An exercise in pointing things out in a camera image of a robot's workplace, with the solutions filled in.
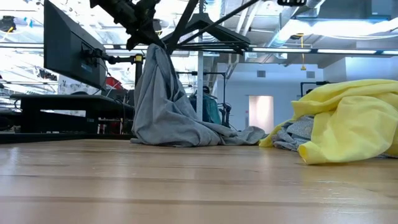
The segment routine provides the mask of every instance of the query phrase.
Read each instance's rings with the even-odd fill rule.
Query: gray fabric
[[[134,90],[133,143],[193,147],[253,145],[265,132],[250,127],[242,132],[199,122],[166,52],[157,45],[147,51],[144,72]]]
[[[311,141],[313,116],[302,116],[286,122],[277,134],[271,136],[272,144],[282,149],[297,151],[299,145]]]

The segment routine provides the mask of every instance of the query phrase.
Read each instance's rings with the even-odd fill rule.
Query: wooden table
[[[397,223],[398,161],[258,147],[0,146],[0,223]]]

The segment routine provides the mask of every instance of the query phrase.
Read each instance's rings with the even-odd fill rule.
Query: crumpled towel
[[[313,116],[302,116],[296,121],[288,121],[277,134],[271,136],[272,145],[297,151],[301,144],[311,141],[312,128]]]
[[[265,132],[249,127],[237,132],[220,124],[198,121],[185,90],[164,49],[150,45],[144,72],[134,91],[133,143],[193,147],[253,145]]]
[[[398,82],[358,80],[318,87],[293,101],[294,116],[314,114],[311,141],[298,147],[307,164],[398,156]],[[260,141],[272,147],[271,137]]]

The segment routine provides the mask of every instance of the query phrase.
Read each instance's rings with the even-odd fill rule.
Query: desk
[[[397,169],[256,146],[0,145],[0,223],[397,223]]]
[[[21,133],[81,131],[97,133],[98,118],[134,117],[134,108],[105,96],[91,95],[12,95],[21,100]],[[77,117],[40,110],[83,110]]]

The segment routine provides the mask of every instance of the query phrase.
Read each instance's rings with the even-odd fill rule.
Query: black desk
[[[99,95],[12,95],[11,98],[21,100],[21,133],[73,131],[96,134],[98,118],[134,117],[132,106]],[[86,117],[40,110],[82,110],[86,111]]]

